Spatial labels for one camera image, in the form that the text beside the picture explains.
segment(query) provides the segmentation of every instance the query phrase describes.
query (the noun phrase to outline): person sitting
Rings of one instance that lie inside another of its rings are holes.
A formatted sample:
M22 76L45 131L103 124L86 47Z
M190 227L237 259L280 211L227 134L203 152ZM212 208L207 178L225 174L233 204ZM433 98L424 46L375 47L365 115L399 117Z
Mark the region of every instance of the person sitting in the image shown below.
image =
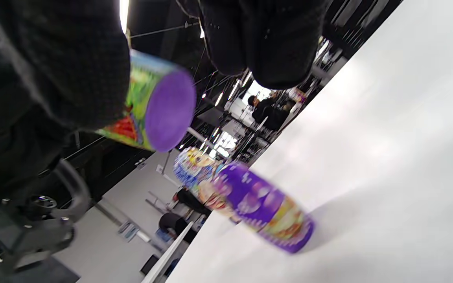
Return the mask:
M187 226L188 223L186 220L175 213L165 213L162 217L160 217L160 221L158 222L160 230L168 233L174 239L178 238L178 236L185 231ZM183 240L190 244L196 236L196 231L194 229L190 229L188 233L186 233Z
M276 97L277 93L273 93L270 98L266 98L262 101L254 95L248 98L248 104L255 108L251 114L255 122L261 124L263 120L267 118L266 122L263 124L263 127L274 131L281 128L282 124L288 117L291 108L295 105L295 102L290 100L282 109L277 109L273 106L276 102Z
M211 215L211 210L206 208L186 187L180 189L173 197L174 200L186 205L191 210L196 211L200 214L204 214L207 217Z

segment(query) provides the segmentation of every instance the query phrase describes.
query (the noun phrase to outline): purple can lid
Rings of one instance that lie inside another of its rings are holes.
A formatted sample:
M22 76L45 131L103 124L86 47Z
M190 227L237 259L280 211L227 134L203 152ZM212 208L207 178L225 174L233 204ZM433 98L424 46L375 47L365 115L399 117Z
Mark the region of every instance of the purple can lid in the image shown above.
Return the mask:
M183 70L174 70L157 83L144 122L155 150L171 150L183 139L193 119L196 99L193 79Z

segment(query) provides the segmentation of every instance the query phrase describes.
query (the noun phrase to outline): wall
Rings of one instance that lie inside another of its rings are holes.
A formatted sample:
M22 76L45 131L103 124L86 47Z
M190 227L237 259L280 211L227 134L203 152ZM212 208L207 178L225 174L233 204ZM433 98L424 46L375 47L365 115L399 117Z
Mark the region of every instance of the wall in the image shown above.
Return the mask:
M118 227L96 208L91 208L76 224L72 245L55 257L78 274L79 283L138 283L139 270L158 251L138 237L127 243Z
M232 102L229 111L234 118L241 120L247 126L251 126L254 122L254 119L251 117L252 111L250 110L250 107L240 98L237 98Z
M225 126L221 128L222 131L229 133L231 136L236 138L242 138L246 134L246 129L242 125L234 120L229 121Z
M172 165L179 151L173 150L165 174L180 183L172 172ZM169 202L178 191L178 187L156 172L157 165L164 165L167 153L155 153L146 160L142 169L135 169L122 179L103 198L130 217L138 226L152 236L158 229L162 214L151 207L145 199L153 199L149 192L165 202Z
M172 165L179 151L173 150L165 173L176 183ZM134 169L109 190L99 202L113 215L126 221L127 215L153 239L162 216L144 200L151 190L164 201L170 201L178 187L156 172L165 163L167 153L155 153L142 169ZM81 276L80 283L138 283L143 275L139 270L152 254L158 251L135 237L126 243L117 235L117 225L96 208L90 209L76 224L77 238L72 246L55 257Z

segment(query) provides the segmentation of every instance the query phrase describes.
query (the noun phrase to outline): white tabletop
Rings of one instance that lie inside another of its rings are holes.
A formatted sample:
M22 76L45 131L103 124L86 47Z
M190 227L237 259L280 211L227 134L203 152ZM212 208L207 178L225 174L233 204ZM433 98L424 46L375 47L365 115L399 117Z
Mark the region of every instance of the white tabletop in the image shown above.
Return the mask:
M213 213L168 283L453 283L453 1L405 0L252 169L309 245Z
M167 263L171 258L173 258L174 253L178 249L178 246L183 242L186 233L190 231L190 229L193 226L193 222L189 223L188 226L181 232L181 234L174 240L174 242L171 244L171 246L167 249L167 251L162 255L162 257L153 265L153 267L150 269L148 274L144 277L141 283L153 283L155 282L158 277L160 276L160 273L162 270L164 270L164 267L167 266Z

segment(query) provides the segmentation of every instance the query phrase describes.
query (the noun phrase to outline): cable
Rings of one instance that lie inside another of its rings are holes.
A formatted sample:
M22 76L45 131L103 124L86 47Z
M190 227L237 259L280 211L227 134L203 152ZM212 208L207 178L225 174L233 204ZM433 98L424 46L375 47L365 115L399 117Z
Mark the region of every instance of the cable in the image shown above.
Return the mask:
M208 90L211 90L211 89L214 88L215 86L224 83L227 79L231 79L232 77L234 77L234 76L233 76L233 75L229 75L229 76L227 76L227 77L224 77L219 83L213 84L210 88L206 89L204 92L206 93Z
M210 73L210 74L207 75L206 77L203 77L203 78L200 79L199 81L196 81L194 85L196 86L199 82L202 82L203 80L207 79L208 77L210 77L210 78L209 78L209 82L211 82L212 75L214 75L214 74L217 73L217 72L218 72L218 70L215 70L214 72Z
M116 172L118 169L122 168L125 164L127 164L129 161L131 161L134 157L136 157L138 154L140 154L141 152L143 152L144 150L140 150L138 151L136 154L134 154L132 157L130 157L127 161L125 161L122 165L118 166L115 170L113 170L111 173L109 173L108 175L106 175L104 178L107 178L108 176L110 176L111 174L113 174L114 172Z
M183 142L181 143L183 145L183 147L187 144L187 142L189 142L191 139L192 139L193 135L190 135L188 139L186 139L186 136L185 138L183 139Z
M200 55L200 60L198 61L198 65L195 69L195 73L193 74L193 80L195 80L195 76L197 75L197 71L198 71L198 68L200 67L200 63L202 62L202 58L204 57L204 53L205 53L205 46L204 46L204 49L202 50L202 55Z
M136 35L131 36L131 39L132 39L132 38L136 38L136 37L142 37L142 36L146 36L146 35L156 34L156 33L160 33L160 32L165 32L165 31L178 30L178 29L185 29L185 28L187 28L187 27L196 26L196 25L198 25L198 23L185 24L185 25L182 25L182 26L179 26L179 27L173 27L173 28L168 28L168 29L162 29L162 30L157 30L157 31L151 31L151 32L146 32L146 33L142 33L142 34L136 34Z
M64 158L65 160L69 160L69 159L73 159L75 158L77 155L81 154L82 152L84 152L85 150L87 150L88 148L90 147L93 147L94 145L98 144L99 142L105 140L106 138L104 136L101 136L100 138L98 138L97 140L94 140L93 142L89 143L88 145L86 145L85 147L82 147L81 149L77 150L76 152L74 152L73 154L69 155L68 157ZM50 172L50 169L45 169L43 171L41 171L38 176L41 176L45 173L48 173Z

